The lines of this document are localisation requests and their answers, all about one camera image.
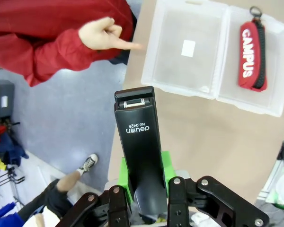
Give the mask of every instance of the brown table surface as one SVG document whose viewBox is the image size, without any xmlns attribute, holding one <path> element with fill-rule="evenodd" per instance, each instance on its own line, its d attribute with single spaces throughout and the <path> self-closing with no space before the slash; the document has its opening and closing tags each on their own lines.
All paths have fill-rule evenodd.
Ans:
<svg viewBox="0 0 284 227">
<path fill-rule="evenodd" d="M 284 22 L 284 0 L 220 0 L 242 8 L 259 6 Z M 147 47 L 155 0 L 144 0 L 134 41 Z M 145 51 L 132 51 L 124 89 L 141 87 Z M 162 150 L 170 151 L 175 169 L 193 180 L 211 175 L 249 202 L 254 202 L 275 163 L 284 138 L 280 118 L 243 111 L 233 105 L 200 97 L 155 90 Z M 118 178 L 123 157 L 117 129 L 108 179 Z"/>
</svg>

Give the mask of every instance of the white sneaker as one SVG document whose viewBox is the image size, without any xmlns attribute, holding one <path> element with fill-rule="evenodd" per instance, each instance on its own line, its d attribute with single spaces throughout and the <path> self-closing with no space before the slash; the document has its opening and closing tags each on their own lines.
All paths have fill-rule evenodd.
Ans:
<svg viewBox="0 0 284 227">
<path fill-rule="evenodd" d="M 84 172 L 88 172 L 98 162 L 98 156 L 96 154 L 90 155 L 84 162 L 83 166 L 80 167 Z"/>
</svg>

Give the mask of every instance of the plastic storage box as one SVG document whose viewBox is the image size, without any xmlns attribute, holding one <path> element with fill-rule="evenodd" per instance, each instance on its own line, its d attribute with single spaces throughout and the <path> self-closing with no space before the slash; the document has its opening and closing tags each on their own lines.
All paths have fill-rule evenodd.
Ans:
<svg viewBox="0 0 284 227">
<path fill-rule="evenodd" d="M 240 26 L 251 20 L 248 10 L 231 6 L 222 78 L 217 100 L 259 114 L 281 116 L 284 107 L 284 24 L 263 15 L 266 38 L 267 89 L 255 92 L 238 86 Z"/>
<path fill-rule="evenodd" d="M 0 80 L 0 118 L 11 116 L 14 107 L 15 85 L 8 80 Z"/>
<path fill-rule="evenodd" d="M 185 96 L 215 98 L 228 5 L 157 0 L 142 84 Z"/>
<path fill-rule="evenodd" d="M 207 0 L 157 0 L 141 83 L 259 114 L 284 107 L 284 24 L 263 15 L 267 90 L 239 87 L 240 26 L 249 9 Z"/>
</svg>

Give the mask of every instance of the metal ring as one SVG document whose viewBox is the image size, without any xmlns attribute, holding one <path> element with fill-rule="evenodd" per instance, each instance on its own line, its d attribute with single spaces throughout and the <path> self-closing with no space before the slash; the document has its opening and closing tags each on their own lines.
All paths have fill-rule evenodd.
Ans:
<svg viewBox="0 0 284 227">
<path fill-rule="evenodd" d="M 207 180 L 205 180 L 205 179 L 203 179 L 203 180 L 201 181 L 201 185 L 203 185 L 203 186 L 207 186 L 207 185 L 208 185 L 208 181 L 207 181 Z"/>
<path fill-rule="evenodd" d="M 180 183 L 181 183 L 181 180 L 179 178 L 174 179 L 174 184 L 180 184 Z"/>
<path fill-rule="evenodd" d="M 95 199 L 95 196 L 94 196 L 94 195 L 90 195 L 90 196 L 88 197 L 88 201 L 90 201 L 90 202 L 92 202 L 94 199 Z"/>
<path fill-rule="evenodd" d="M 120 191 L 119 187 L 115 187 L 113 190 L 114 193 L 118 193 L 119 191 Z"/>
<path fill-rule="evenodd" d="M 262 11 L 257 6 L 250 7 L 249 12 L 251 15 L 253 15 L 256 18 L 260 18 L 262 16 Z"/>
<path fill-rule="evenodd" d="M 261 227 L 261 226 L 264 225 L 264 221 L 262 219 L 260 219 L 260 218 L 257 218 L 255 220 L 255 225 Z"/>
</svg>

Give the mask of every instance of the red sweater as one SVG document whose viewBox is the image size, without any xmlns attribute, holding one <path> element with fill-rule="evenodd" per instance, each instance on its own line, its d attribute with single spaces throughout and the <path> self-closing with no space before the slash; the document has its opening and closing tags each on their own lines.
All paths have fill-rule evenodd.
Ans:
<svg viewBox="0 0 284 227">
<path fill-rule="evenodd" d="M 34 86 L 60 69 L 84 70 L 114 58 L 120 50 L 93 51 L 78 36 L 83 24 L 107 16 L 128 41 L 133 22 L 125 0 L 0 0 L 0 67 Z"/>
</svg>

